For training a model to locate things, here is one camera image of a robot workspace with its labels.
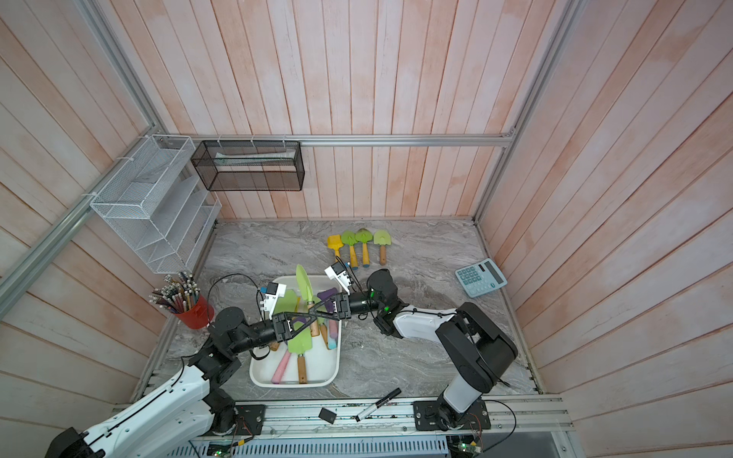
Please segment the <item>white plastic storage box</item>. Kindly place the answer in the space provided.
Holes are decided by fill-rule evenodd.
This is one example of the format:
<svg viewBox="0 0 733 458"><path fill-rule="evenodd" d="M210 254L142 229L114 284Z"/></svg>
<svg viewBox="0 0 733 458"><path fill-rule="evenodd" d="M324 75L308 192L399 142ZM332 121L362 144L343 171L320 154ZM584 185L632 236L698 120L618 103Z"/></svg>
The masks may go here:
<svg viewBox="0 0 733 458"><path fill-rule="evenodd" d="M309 276L314 299L317 294L330 288L337 288L342 292L338 282L330 280L327 276ZM285 284L287 289L293 289L301 298L296 276L280 276L273 282ZM307 305L301 299L297 311L305 311ZM273 385L271 378L284 354L288 350L287 345L281 343L278 349L271 350L263 360L252 360L249 364L249 376L251 381L258 387L267 389L305 389L306 387L325 387L334 381L338 374L342 348L342 324L339 322L338 347L329 350L326 346L324 336L312 337L312 349L305 353L307 361L307 384L298 383L297 357L291 353L291 358L280 385Z"/></svg>

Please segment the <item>yellow square shovel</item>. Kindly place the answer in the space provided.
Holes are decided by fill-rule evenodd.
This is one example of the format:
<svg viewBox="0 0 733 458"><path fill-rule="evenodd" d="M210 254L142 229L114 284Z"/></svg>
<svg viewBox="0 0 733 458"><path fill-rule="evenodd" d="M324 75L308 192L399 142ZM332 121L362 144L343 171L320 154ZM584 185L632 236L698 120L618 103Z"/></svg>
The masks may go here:
<svg viewBox="0 0 733 458"><path fill-rule="evenodd" d="M344 244L341 241L340 235L333 235L328 237L328 248L333 251L335 260L334 263L336 263L336 261L341 261L342 263L344 263L341 258L341 248L343 246Z"/></svg>

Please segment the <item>green shovel yellow handle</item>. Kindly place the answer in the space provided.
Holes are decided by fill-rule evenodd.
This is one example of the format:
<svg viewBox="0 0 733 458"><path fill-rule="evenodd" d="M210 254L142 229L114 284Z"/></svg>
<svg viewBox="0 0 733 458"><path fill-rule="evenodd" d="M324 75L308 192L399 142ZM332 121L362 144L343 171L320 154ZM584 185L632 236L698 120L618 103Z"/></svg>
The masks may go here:
<svg viewBox="0 0 733 458"><path fill-rule="evenodd" d="M356 254L355 245L357 244L356 234L353 231L344 231L341 234L341 241L349 248L349 261L352 269L359 267L359 261Z"/></svg>

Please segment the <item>green shovel orange handle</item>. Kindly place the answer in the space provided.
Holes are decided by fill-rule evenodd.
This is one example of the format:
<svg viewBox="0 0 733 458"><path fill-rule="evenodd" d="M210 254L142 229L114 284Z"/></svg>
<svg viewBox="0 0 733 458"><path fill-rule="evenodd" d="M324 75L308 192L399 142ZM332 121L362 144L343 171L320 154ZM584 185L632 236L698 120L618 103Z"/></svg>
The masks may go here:
<svg viewBox="0 0 733 458"><path fill-rule="evenodd" d="M355 237L357 242L362 245L362 265L364 268L368 268L371 265L368 244L373 240L372 232L366 228L361 228L356 232Z"/></svg>

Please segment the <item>green shovel wooden handle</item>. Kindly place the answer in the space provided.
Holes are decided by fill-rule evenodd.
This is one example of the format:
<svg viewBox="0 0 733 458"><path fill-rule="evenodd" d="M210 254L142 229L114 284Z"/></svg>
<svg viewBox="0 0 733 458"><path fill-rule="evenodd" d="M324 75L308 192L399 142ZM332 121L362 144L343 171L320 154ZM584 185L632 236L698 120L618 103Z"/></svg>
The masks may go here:
<svg viewBox="0 0 733 458"><path fill-rule="evenodd" d="M288 351L297 357L298 383L300 385L307 384L307 361L305 353L312 349L312 343L287 343Z"/></svg>
<svg viewBox="0 0 733 458"><path fill-rule="evenodd" d="M373 242L379 246L380 264L387 264L387 248L391 245L391 234L387 230L377 230L373 235Z"/></svg>
<svg viewBox="0 0 733 458"><path fill-rule="evenodd" d="M313 288L309 277L307 276L307 271L305 271L305 267L303 267L303 265L298 264L296 267L296 281L299 286L301 298L307 305L310 335L312 337L317 337L321 332L318 325L318 318L314 315L313 310L315 305Z"/></svg>

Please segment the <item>large green shovel blade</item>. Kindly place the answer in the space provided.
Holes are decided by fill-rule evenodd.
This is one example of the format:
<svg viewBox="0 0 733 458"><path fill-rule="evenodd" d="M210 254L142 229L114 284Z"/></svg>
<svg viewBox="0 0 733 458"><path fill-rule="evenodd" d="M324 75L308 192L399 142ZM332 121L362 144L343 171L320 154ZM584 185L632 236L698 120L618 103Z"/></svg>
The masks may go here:
<svg viewBox="0 0 733 458"><path fill-rule="evenodd" d="M293 289L287 289L284 296L278 297L272 315L285 312L296 312L300 301L300 296Z"/></svg>

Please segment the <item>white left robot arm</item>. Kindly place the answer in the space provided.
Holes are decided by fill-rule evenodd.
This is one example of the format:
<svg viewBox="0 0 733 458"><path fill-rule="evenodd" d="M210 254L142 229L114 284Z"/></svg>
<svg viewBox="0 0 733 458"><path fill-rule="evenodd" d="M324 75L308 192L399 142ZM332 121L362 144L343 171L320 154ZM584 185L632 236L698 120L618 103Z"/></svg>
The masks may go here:
<svg viewBox="0 0 733 458"><path fill-rule="evenodd" d="M173 427L173 440L186 441L179 416L194 408L204 431L219 435L235 432L240 423L236 402L221 386L241 367L239 355L273 342L285 343L307 330L319 313L281 312L270 320L248 324L244 311L228 307L208 326L209 337L194 355L182 359L177 375L126 410L87 431L69 427L53 438L48 457L122 457L147 439L162 440Z"/></svg>

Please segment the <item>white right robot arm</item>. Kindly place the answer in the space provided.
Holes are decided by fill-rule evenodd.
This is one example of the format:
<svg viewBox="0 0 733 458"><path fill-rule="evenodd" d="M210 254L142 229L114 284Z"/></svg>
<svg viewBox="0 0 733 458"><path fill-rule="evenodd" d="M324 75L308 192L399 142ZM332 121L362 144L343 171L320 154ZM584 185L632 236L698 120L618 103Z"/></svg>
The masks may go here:
<svg viewBox="0 0 733 458"><path fill-rule="evenodd" d="M415 428L454 431L491 426L483 396L515 362L518 349L474 303L447 310L408 305L399 298L389 270L380 269L368 277L365 290L335 294L313 305L308 314L330 321L365 315L386 336L442 345L457 374L436 400L412 404Z"/></svg>

